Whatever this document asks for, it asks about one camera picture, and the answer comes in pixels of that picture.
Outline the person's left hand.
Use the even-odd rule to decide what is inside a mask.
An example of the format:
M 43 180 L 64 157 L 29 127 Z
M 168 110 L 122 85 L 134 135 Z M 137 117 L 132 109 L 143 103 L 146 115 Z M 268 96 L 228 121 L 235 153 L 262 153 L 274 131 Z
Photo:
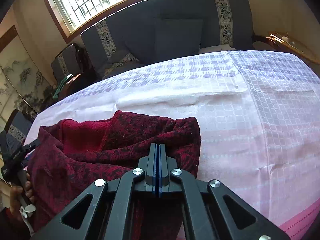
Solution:
M 30 181 L 30 174 L 26 173 L 27 181 L 24 187 L 21 186 L 12 186 L 10 190 L 10 207 L 9 210 L 13 217 L 19 222 L 23 222 L 22 216 L 20 214 L 20 197 L 23 192 L 29 200 L 34 203 L 35 197 L 33 196 L 33 186 Z

